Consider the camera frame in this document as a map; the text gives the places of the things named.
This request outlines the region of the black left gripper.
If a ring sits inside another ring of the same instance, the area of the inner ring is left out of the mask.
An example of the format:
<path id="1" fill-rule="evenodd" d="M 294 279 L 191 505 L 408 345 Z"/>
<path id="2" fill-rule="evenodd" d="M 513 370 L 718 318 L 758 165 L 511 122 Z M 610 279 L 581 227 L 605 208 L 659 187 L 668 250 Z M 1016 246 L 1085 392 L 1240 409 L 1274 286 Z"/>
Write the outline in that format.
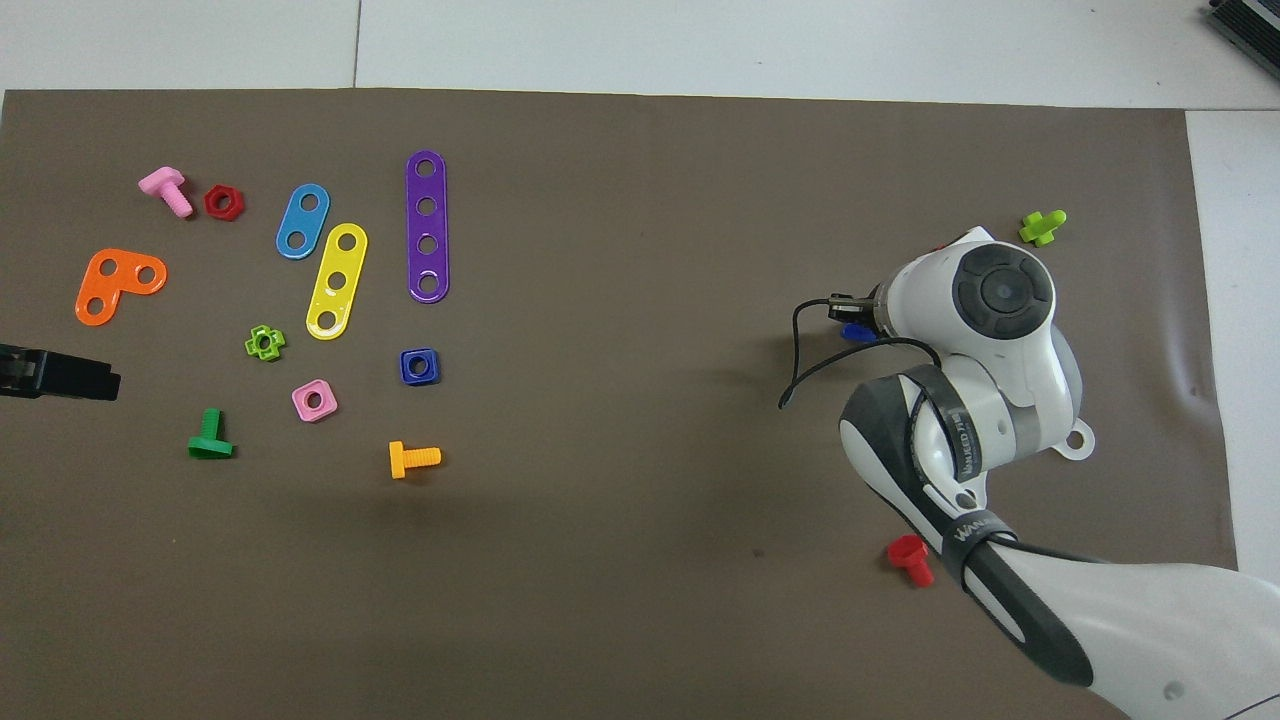
<path id="1" fill-rule="evenodd" d="M 44 392 L 41 382 L 44 374 Z M 1 345 L 1 396 L 115 401 L 122 378 L 109 363 L 87 357 Z"/>

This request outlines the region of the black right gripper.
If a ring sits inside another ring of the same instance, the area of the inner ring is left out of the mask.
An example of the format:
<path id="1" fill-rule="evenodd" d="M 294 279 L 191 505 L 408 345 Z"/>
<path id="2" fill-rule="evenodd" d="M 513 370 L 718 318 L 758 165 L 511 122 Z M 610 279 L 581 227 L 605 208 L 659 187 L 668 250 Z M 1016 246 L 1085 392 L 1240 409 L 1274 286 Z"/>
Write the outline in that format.
<path id="1" fill-rule="evenodd" d="M 886 284 L 877 284 L 868 297 L 854 297 L 846 293 L 828 296 L 827 316 L 845 324 L 863 324 L 870 328 L 876 337 L 892 337 L 886 300 Z"/>

